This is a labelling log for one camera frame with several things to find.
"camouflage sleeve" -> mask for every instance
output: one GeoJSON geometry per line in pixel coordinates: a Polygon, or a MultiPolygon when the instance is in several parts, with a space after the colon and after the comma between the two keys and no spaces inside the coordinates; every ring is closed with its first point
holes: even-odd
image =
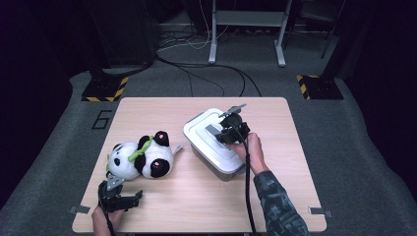
{"type": "Polygon", "coordinates": [[[267,235],[310,235],[306,222],[272,172],[259,173],[254,182],[264,210],[267,235]]]}

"human hand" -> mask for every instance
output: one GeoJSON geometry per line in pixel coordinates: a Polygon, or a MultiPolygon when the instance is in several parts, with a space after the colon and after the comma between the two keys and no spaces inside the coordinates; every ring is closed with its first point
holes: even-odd
{"type": "MultiPolygon", "coordinates": [[[[108,213],[108,218],[110,219],[115,232],[117,232],[117,229],[119,228],[120,221],[123,216],[123,212],[125,212],[124,209],[118,209],[114,212],[108,213]]],[[[105,216],[104,216],[104,212],[100,206],[95,207],[94,211],[92,212],[91,218],[92,218],[92,227],[93,227],[95,236],[111,235],[110,230],[107,225],[107,220],[105,219],[105,216]]]]}
{"type": "MultiPolygon", "coordinates": [[[[256,133],[250,133],[247,139],[248,152],[250,155],[250,167],[255,175],[269,170],[264,161],[264,151],[262,150],[261,139],[256,133]]],[[[246,150],[243,144],[228,145],[231,149],[236,151],[243,162],[246,162],[246,150]]]]}

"light wood surface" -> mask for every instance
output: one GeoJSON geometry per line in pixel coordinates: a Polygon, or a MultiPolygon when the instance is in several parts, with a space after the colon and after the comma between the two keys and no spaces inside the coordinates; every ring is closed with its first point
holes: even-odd
{"type": "MultiPolygon", "coordinates": [[[[327,227],[323,216],[311,215],[308,207],[321,207],[300,140],[284,98],[279,97],[128,97],[120,101],[91,174],[75,232],[92,232],[91,213],[97,205],[97,188],[105,180],[106,156],[117,144],[138,141],[141,136],[166,131],[175,156],[171,173],[160,179],[138,177],[123,185],[122,196],[144,190],[140,205],[123,216],[120,232],[219,233],[251,232],[245,204],[245,176],[229,182],[218,179],[194,154],[183,134],[184,125],[210,109],[228,110],[247,103],[240,115],[263,143],[268,167],[287,190],[311,232],[327,227]]],[[[257,231],[266,232],[265,219],[253,184],[251,203],[257,231]]]]}

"white plastic container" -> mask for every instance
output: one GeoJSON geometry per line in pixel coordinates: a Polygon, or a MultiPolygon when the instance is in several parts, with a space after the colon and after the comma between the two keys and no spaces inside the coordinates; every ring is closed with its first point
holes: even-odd
{"type": "Polygon", "coordinates": [[[231,180],[236,174],[245,173],[245,163],[237,153],[217,141],[214,134],[222,130],[218,118],[223,112],[209,109],[184,126],[184,135],[191,142],[196,156],[222,181],[231,180]]]}

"stuffed animal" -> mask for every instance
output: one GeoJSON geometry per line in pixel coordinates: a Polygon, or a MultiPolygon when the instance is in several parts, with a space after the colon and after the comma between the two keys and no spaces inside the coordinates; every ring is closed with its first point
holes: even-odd
{"type": "Polygon", "coordinates": [[[107,159],[107,174],[125,180],[140,175],[152,179],[171,172],[174,153],[169,146],[168,134],[158,131],[154,136],[141,137],[138,143],[126,142],[115,146],[107,159]]]}

